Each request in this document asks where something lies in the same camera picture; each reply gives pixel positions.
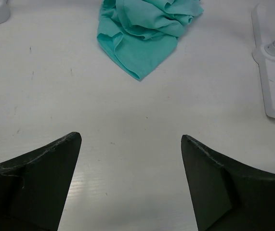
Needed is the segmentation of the teal t shirt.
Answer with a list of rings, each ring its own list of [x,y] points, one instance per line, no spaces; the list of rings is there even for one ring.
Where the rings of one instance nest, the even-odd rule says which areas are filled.
[[[141,81],[174,51],[202,13],[198,0],[104,0],[97,41],[113,62]]]

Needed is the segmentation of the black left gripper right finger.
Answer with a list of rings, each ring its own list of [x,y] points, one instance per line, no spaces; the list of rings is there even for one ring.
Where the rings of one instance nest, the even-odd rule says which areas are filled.
[[[181,139],[183,165],[200,231],[275,231],[275,174]]]

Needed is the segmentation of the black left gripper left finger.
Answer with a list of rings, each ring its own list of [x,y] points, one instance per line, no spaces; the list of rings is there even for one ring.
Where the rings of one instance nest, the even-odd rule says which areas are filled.
[[[71,132],[0,163],[0,231],[58,230],[81,142]]]

